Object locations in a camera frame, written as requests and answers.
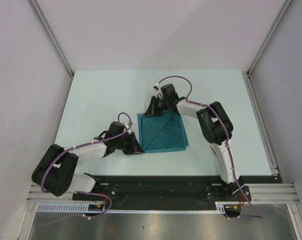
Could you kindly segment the teal satin napkin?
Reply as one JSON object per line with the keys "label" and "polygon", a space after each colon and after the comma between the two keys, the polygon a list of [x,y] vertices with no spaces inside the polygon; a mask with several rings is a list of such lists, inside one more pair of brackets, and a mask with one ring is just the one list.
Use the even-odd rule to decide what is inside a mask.
{"label": "teal satin napkin", "polygon": [[165,111],[161,116],[137,114],[139,142],[146,153],[184,151],[189,146],[182,117]]}

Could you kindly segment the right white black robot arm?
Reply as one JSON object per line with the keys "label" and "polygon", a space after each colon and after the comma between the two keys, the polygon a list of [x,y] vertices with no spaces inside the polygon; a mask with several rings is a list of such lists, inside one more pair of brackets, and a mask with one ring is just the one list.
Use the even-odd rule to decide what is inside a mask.
{"label": "right white black robot arm", "polygon": [[171,83],[164,86],[156,84],[153,88],[156,95],[151,97],[144,117],[161,116],[169,110],[197,119],[204,138],[216,153],[220,177],[227,184],[221,188],[222,196],[228,201],[238,197],[240,191],[234,183],[239,181],[240,174],[235,166],[231,149],[233,124],[221,103],[215,101],[208,105],[191,101],[187,97],[179,97]]}

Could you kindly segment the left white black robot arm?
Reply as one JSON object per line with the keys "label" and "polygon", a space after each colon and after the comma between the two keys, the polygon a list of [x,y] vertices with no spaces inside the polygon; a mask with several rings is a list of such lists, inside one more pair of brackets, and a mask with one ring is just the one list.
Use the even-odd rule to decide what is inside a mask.
{"label": "left white black robot arm", "polygon": [[98,179],[85,173],[75,173],[78,165],[91,160],[104,158],[116,150],[130,156],[143,154],[135,133],[130,130],[132,123],[114,121],[109,128],[92,141],[68,149],[58,144],[49,146],[32,173],[32,181],[41,187],[44,193],[60,197],[67,191],[84,193],[91,200],[101,194]]}

